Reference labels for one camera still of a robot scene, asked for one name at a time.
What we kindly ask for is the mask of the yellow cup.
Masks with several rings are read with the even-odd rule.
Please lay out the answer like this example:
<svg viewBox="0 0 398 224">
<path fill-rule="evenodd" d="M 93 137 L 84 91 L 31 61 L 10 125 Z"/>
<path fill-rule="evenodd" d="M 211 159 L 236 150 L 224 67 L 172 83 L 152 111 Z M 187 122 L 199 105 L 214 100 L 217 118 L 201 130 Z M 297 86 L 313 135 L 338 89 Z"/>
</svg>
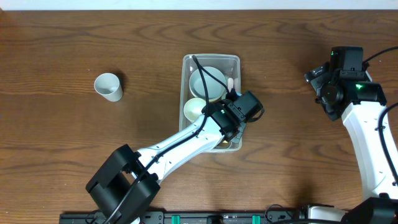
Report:
<svg viewBox="0 0 398 224">
<path fill-rule="evenodd" d="M 219 148 L 222 148 L 222 149 L 227 149 L 227 148 L 230 147 L 230 145 L 231 145 L 231 142 L 223 141 L 223 142 L 221 142 L 221 143 L 218 145 L 218 147 L 219 147 Z"/>
</svg>

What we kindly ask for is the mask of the yellow bowl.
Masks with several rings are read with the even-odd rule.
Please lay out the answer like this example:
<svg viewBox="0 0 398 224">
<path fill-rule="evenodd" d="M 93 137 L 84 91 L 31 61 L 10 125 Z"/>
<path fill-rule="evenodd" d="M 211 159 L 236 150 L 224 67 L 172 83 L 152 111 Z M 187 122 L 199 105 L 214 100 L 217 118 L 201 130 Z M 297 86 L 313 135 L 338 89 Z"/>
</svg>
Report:
<svg viewBox="0 0 398 224">
<path fill-rule="evenodd" d="M 197 93 L 197 92 L 194 92 L 194 91 L 191 91 L 190 93 L 195 98 L 201 98 L 203 100 L 206 100 L 205 93 Z M 208 99 L 209 99 L 210 103 L 219 101 L 219 100 L 222 99 L 222 97 L 225 97 L 225 96 L 226 96 L 226 92 L 225 91 L 220 91 L 218 93 L 215 93 L 215 92 L 212 92 L 212 91 L 208 92 Z"/>
</svg>

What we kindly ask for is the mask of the pale green cup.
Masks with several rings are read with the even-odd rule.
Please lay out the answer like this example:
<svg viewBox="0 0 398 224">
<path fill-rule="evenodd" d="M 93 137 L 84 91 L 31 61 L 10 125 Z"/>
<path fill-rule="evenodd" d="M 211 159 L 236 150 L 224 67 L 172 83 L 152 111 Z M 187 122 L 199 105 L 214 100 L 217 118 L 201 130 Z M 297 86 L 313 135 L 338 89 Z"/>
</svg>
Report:
<svg viewBox="0 0 398 224">
<path fill-rule="evenodd" d="M 201 98 L 192 98 L 188 100 L 184 107 L 184 116 L 193 123 L 201 114 L 202 109 L 206 106 L 206 101 Z"/>
</svg>

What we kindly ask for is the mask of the grey bowl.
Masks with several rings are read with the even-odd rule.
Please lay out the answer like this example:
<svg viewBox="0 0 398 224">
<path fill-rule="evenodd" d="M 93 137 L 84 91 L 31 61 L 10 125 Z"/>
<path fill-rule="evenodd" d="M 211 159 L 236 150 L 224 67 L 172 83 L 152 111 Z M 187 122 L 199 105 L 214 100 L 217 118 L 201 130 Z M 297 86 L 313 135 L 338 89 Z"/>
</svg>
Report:
<svg viewBox="0 0 398 224">
<path fill-rule="evenodd" d="M 214 68 L 214 67 L 204 67 L 204 69 L 206 71 L 208 71 L 211 75 L 213 75 L 217 80 L 226 84 L 225 76 L 223 75 L 223 73 L 220 70 L 218 70 L 217 68 Z M 220 84 L 215 79 L 211 78 L 206 72 L 202 71 L 202 73 L 205 78 L 205 83 L 206 83 L 208 92 L 212 91 L 212 92 L 218 93 L 220 91 L 226 91 L 225 87 L 222 84 Z M 189 79 L 189 87 L 190 87 L 190 91 L 194 91 L 197 93 L 205 93 L 199 69 L 196 69 L 192 73 L 192 75 Z"/>
</svg>

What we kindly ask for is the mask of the light blue plastic spoon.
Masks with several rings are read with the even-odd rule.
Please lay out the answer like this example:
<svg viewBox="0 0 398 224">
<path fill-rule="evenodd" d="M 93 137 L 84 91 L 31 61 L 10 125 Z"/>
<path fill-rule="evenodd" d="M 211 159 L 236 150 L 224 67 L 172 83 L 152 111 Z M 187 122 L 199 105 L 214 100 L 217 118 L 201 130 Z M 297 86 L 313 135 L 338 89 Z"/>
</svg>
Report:
<svg viewBox="0 0 398 224">
<path fill-rule="evenodd" d="M 234 79 L 233 78 L 228 78 L 228 91 L 231 91 L 234 88 Z"/>
</svg>

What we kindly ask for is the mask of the grey cup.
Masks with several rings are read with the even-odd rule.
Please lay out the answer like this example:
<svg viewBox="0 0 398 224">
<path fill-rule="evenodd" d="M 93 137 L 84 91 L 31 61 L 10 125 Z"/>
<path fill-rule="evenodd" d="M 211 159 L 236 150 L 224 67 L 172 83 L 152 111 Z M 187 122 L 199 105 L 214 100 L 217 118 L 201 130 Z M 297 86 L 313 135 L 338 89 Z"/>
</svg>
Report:
<svg viewBox="0 0 398 224">
<path fill-rule="evenodd" d="M 113 73 L 103 73 L 94 82 L 95 91 L 111 102 L 117 102 L 123 97 L 121 81 Z"/>
</svg>

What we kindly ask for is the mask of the white plastic fork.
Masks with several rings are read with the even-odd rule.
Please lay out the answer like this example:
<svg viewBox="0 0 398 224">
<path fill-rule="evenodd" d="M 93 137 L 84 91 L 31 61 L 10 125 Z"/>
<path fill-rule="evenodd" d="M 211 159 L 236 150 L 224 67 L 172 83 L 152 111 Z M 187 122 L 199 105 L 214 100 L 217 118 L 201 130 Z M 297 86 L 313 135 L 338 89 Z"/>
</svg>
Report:
<svg viewBox="0 0 398 224">
<path fill-rule="evenodd" d="M 239 79 L 235 78 L 234 79 L 234 89 L 237 93 L 240 93 L 240 85 L 239 85 Z"/>
</svg>

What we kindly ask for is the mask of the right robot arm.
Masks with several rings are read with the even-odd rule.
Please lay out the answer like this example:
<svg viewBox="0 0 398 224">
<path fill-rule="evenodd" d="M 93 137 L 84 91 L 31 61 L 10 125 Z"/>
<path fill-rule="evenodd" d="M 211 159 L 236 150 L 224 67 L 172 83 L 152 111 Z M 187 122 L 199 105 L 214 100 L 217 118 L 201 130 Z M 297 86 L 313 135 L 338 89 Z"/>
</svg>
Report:
<svg viewBox="0 0 398 224">
<path fill-rule="evenodd" d="M 363 201 L 346 211 L 310 205 L 300 223 L 397 223 L 397 146 L 387 100 L 374 82 L 363 48 L 338 46 L 330 60 L 305 74 L 326 115 L 342 120 L 354 147 Z"/>
</svg>

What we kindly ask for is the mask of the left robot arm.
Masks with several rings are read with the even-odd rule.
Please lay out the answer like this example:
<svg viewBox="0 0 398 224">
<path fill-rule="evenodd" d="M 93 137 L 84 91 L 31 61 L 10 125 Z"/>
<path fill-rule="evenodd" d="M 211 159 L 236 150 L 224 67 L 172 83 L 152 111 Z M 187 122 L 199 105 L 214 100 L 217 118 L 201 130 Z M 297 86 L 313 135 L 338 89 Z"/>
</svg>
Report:
<svg viewBox="0 0 398 224">
<path fill-rule="evenodd" d="M 232 92 L 223 100 L 206 103 L 201 112 L 191 125 L 166 140 L 137 151 L 125 144 L 105 160 L 86 185 L 105 223 L 136 221 L 169 174 L 221 142 L 231 141 L 246 123 L 264 114 L 264 107 L 250 91 Z"/>
</svg>

